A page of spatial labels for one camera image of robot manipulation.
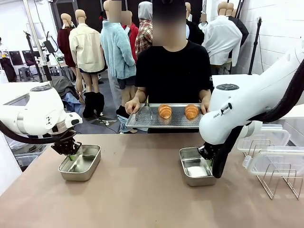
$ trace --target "person's hand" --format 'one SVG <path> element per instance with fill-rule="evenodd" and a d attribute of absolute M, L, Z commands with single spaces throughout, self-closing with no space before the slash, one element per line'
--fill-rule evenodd
<path fill-rule="evenodd" d="M 132 113 L 136 113 L 140 107 L 139 100 L 134 98 L 131 101 L 128 101 L 124 107 L 125 107 L 125 111 L 129 115 L 131 115 Z"/>
<path fill-rule="evenodd" d="M 203 98 L 200 104 L 200 109 L 203 112 L 203 115 L 209 112 L 210 98 Z"/>

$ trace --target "white robotic arm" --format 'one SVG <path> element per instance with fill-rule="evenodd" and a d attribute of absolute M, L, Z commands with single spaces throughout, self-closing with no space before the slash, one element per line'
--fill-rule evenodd
<path fill-rule="evenodd" d="M 49 86 L 30 90 L 26 106 L 1 105 L 0 131 L 8 137 L 24 143 L 55 143 L 58 153 L 73 154 L 75 147 L 70 128 L 82 123 L 77 113 L 66 113 L 57 91 Z M 17 134 L 52 135 L 47 139 L 29 139 Z"/>
<path fill-rule="evenodd" d="M 210 112 L 205 114 L 199 123 L 200 135 L 206 141 L 201 155 L 210 158 L 206 145 L 208 148 L 213 147 L 212 150 L 215 151 L 224 150 L 226 147 L 224 153 L 228 155 L 231 146 L 227 147 L 227 143 L 233 146 L 238 137 L 250 136 L 260 129 L 262 122 L 254 120 L 270 122 L 281 118 L 281 113 L 289 112 L 304 89 L 303 59 L 304 40 L 301 41 L 300 47 L 286 53 L 266 70 L 261 75 L 262 80 L 250 82 L 251 85 L 246 89 L 231 84 L 217 86 L 211 96 Z M 272 113 L 274 119 L 261 118 L 269 113 Z"/>

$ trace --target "gray hood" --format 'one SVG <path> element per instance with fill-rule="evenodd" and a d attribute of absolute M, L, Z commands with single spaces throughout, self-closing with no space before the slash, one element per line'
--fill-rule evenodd
<path fill-rule="evenodd" d="M 143 1 L 138 4 L 138 18 L 152 20 L 152 3 Z"/>

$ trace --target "metal tray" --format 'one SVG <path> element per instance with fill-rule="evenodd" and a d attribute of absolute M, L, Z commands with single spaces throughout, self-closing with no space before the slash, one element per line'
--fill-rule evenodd
<path fill-rule="evenodd" d="M 184 171 L 185 181 L 190 186 L 214 185 L 216 178 L 212 176 L 211 168 L 198 152 L 197 147 L 180 150 L 180 161 Z"/>
<path fill-rule="evenodd" d="M 65 180 L 87 181 L 93 175 L 100 159 L 100 146 L 81 145 L 77 154 L 71 157 L 67 156 L 58 167 L 58 170 Z"/>
<path fill-rule="evenodd" d="M 135 120 L 135 114 L 131 114 L 127 123 L 127 127 L 149 127 L 149 128 L 199 128 L 200 119 L 203 114 L 200 111 L 200 104 L 194 104 L 199 108 L 199 115 L 193 120 L 188 120 L 185 115 L 185 107 L 189 104 L 167 104 L 172 108 L 172 116 L 165 120 L 158 115 L 158 107 L 161 104 L 150 104 L 152 111 L 152 120 L 149 107 L 141 104 L 142 111 Z"/>

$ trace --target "tongs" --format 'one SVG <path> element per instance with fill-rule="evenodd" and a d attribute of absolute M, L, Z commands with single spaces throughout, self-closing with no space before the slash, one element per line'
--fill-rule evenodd
<path fill-rule="evenodd" d="M 151 121 L 152 121 L 152 111 L 151 111 L 150 104 L 148 102 L 146 102 L 144 104 L 144 106 L 135 114 L 135 120 L 138 121 L 138 116 L 140 115 L 140 113 L 142 112 L 142 110 L 144 109 L 144 107 L 148 107 L 149 108 L 149 113 L 150 113 L 150 117 L 151 117 Z"/>

